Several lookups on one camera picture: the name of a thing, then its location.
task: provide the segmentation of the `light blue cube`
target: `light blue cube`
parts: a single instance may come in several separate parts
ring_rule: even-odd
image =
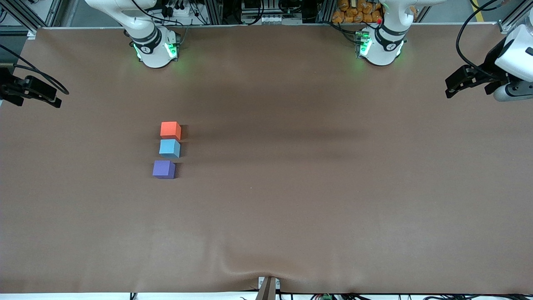
[[[159,146],[159,155],[166,159],[177,159],[180,157],[180,143],[175,139],[162,139]]]

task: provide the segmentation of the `foam block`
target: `foam block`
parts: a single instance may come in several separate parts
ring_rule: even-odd
[[[175,139],[162,139],[159,145],[159,155],[166,159],[177,159],[180,157],[180,143]]]
[[[176,165],[171,161],[155,161],[152,175],[159,179],[174,179]]]
[[[181,126],[177,122],[161,123],[161,138],[181,140]]]

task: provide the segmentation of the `purple cube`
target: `purple cube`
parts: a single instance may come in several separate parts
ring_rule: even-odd
[[[174,179],[176,165],[171,161],[155,161],[152,175],[158,179]]]

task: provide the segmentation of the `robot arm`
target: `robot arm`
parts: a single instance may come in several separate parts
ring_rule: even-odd
[[[179,35],[163,26],[156,26],[141,9],[156,5],[157,0],[85,0],[95,8],[119,22],[133,41],[137,56],[151,68],[166,66],[177,59]]]
[[[481,84],[497,101],[533,98],[533,11],[516,24],[478,67],[464,65],[446,79],[446,96]]]
[[[359,53],[369,62],[378,66],[385,66],[400,55],[405,34],[413,23],[412,5],[430,6],[443,3],[446,0],[380,0],[385,7],[383,22],[378,27],[367,27],[367,45]]]

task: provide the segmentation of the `black band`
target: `black band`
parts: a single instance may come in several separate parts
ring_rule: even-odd
[[[154,52],[155,47],[157,47],[157,45],[159,45],[159,43],[161,42],[161,31],[157,27],[156,34],[156,38],[148,44],[135,43],[137,49],[139,49],[144,54],[152,54]]]
[[[403,42],[403,38],[399,39],[398,41],[389,41],[386,38],[384,38],[381,33],[379,33],[379,30],[376,30],[376,41],[383,46],[383,49],[385,51],[394,51],[400,44]]]
[[[146,43],[147,41],[153,39],[157,33],[160,33],[161,32],[159,31],[159,29],[157,29],[157,27],[154,27],[154,30],[152,31],[151,34],[149,34],[147,37],[143,37],[143,38],[134,38],[134,37],[131,37],[132,40],[135,42],[135,43],[139,43],[139,44],[142,44],[142,43]]]
[[[390,35],[395,35],[395,36],[404,35],[404,34],[406,34],[409,31],[409,28],[404,30],[404,31],[394,31],[392,29],[387,28],[383,23],[381,23],[381,25],[379,26],[378,29],[383,29],[384,32],[386,32],[386,33],[388,33]]]

